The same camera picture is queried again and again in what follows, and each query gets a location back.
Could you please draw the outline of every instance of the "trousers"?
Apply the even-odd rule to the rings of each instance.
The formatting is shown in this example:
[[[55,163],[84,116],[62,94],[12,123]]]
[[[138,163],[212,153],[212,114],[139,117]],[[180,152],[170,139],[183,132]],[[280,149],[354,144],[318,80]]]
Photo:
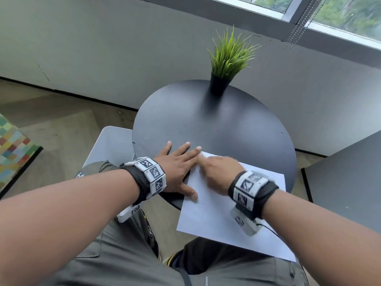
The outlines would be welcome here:
[[[78,177],[114,169],[108,161],[95,162],[83,167]],[[86,249],[41,286],[184,285],[182,275],[162,264],[156,252],[154,236],[139,210],[124,223],[110,221]],[[205,238],[185,245],[180,259],[193,286],[308,286],[298,262]]]

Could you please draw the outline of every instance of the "forearm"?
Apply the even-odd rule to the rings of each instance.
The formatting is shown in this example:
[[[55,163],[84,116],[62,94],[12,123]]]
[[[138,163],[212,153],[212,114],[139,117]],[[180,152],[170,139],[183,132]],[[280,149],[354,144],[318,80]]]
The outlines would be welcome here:
[[[59,269],[138,196],[131,175],[113,170],[0,201],[0,284],[29,284]]]
[[[320,285],[376,285],[381,235],[286,192],[266,202],[263,218]]]

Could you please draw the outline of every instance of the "black table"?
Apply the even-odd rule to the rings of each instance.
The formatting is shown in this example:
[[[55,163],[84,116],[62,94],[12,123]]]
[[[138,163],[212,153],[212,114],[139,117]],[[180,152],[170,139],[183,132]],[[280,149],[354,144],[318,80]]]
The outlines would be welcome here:
[[[286,191],[295,183],[296,155],[287,130],[260,101],[229,86],[221,97],[208,92],[208,80],[187,80],[165,86],[140,107],[134,122],[137,157],[154,158],[172,141],[172,150],[185,142],[191,148],[283,173]],[[160,193],[181,209],[184,196]]]

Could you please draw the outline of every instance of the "gray pants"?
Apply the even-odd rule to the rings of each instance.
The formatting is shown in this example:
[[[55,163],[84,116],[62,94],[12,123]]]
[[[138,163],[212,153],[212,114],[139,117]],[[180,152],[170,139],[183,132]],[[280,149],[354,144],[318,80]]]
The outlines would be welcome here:
[[[116,169],[96,162],[80,175]],[[162,264],[154,254],[154,240],[142,211],[126,222],[110,221],[95,241],[41,285],[172,286],[184,285],[179,272]],[[204,238],[184,247],[181,265],[193,286],[284,285],[307,286],[299,263],[266,256]]]

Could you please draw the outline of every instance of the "sheet of paper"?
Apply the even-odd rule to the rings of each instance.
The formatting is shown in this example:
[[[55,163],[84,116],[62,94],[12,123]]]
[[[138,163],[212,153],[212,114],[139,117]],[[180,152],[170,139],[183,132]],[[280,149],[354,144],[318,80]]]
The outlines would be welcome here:
[[[203,152],[205,157],[213,156]],[[246,170],[254,170],[270,177],[280,189],[285,189],[284,175],[241,163]],[[257,251],[270,256],[295,262],[295,255],[277,236],[262,227],[254,236],[247,236],[230,216],[235,202],[208,189],[199,167],[192,170],[188,185],[198,193],[198,201],[185,198],[177,230],[210,240]]]

